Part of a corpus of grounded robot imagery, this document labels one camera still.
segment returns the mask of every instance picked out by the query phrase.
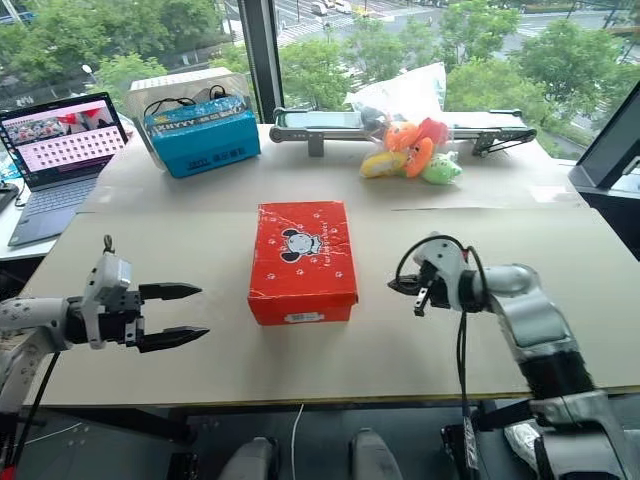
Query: red box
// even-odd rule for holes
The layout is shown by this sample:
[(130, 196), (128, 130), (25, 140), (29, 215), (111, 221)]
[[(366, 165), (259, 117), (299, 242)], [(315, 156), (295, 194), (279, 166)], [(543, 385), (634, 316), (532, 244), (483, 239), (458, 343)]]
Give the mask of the red box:
[(344, 204), (260, 205), (249, 287), (258, 323), (347, 321), (357, 302)]

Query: white cable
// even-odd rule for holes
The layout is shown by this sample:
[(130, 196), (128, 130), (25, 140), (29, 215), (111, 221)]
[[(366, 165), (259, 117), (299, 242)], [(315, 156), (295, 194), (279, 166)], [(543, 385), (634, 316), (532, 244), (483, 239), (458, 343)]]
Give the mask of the white cable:
[(296, 430), (298, 430), (298, 422), (302, 416), (303, 408), (304, 403), (300, 405), (298, 416), (296, 417), (295, 422), (293, 422), (293, 430), (291, 431), (291, 476), (293, 477), (293, 480), (296, 480)]
[(47, 438), (55, 437), (56, 435), (60, 435), (61, 433), (68, 432), (69, 430), (72, 430), (72, 429), (74, 429), (76, 427), (79, 427), (80, 425), (82, 425), (82, 423), (76, 423), (75, 425), (71, 425), (70, 427), (63, 428), (62, 430), (58, 430), (57, 432), (53, 432), (53, 433), (50, 433), (48, 435), (43, 435), (42, 437), (34, 438), (33, 440), (29, 440), (28, 442), (24, 442), (24, 444), (25, 445), (30, 445), (32, 443), (39, 442), (40, 440), (45, 440)]

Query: cartoon mouse logo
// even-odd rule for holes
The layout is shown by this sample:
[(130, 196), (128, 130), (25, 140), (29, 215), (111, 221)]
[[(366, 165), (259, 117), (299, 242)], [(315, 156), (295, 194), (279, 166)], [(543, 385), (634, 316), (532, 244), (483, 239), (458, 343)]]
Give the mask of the cartoon mouse logo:
[(286, 244), (289, 251), (282, 254), (282, 259), (287, 263), (297, 262), (302, 255), (315, 255), (322, 247), (319, 236), (301, 233), (293, 228), (282, 232), (282, 236), (287, 237)]

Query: barcode sticker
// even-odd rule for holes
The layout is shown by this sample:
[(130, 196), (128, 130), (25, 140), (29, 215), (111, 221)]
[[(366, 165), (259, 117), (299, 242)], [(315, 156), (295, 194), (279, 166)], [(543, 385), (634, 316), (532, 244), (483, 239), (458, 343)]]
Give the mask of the barcode sticker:
[(320, 320), (324, 320), (324, 315), (318, 312), (290, 313), (284, 317), (287, 323), (319, 322)]

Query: beige tabletop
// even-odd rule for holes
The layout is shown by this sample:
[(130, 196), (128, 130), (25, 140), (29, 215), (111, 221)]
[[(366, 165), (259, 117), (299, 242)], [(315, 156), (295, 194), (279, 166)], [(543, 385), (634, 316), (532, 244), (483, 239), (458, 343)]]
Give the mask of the beige tabletop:
[[(640, 269), (594, 210), (373, 212), (348, 203), (347, 211), (359, 292), (351, 321), (282, 327), (259, 326), (247, 305), (255, 211), (78, 215), (25, 294), (81, 294), (109, 233), (117, 253), (133, 263), (133, 285), (184, 281), (204, 289), (188, 299), (148, 302), (148, 333), (184, 324), (211, 331), (148, 354), (115, 344), (102, 351), (74, 347), (61, 356), (44, 404), (456, 398), (458, 314), (429, 309), (416, 318), (412, 299), (385, 285), (404, 251), (433, 230), (475, 245), (485, 266), (535, 268), (576, 334), (596, 384), (616, 391), (640, 384), (637, 368), (625, 368), (640, 363)], [(527, 391), (494, 316), (470, 317), (468, 344), (472, 396)]]
[(364, 179), (360, 164), (369, 142), (326, 141), (324, 157), (309, 157), (306, 142), (275, 144), (260, 125), (262, 154), (224, 168), (176, 179), (156, 167), (136, 135), (109, 163), (82, 206), (84, 212), (255, 211), (261, 202), (344, 200), (351, 209), (537, 208), (585, 206), (537, 142), (486, 158), (456, 142), (463, 174), (455, 185), (421, 179)]

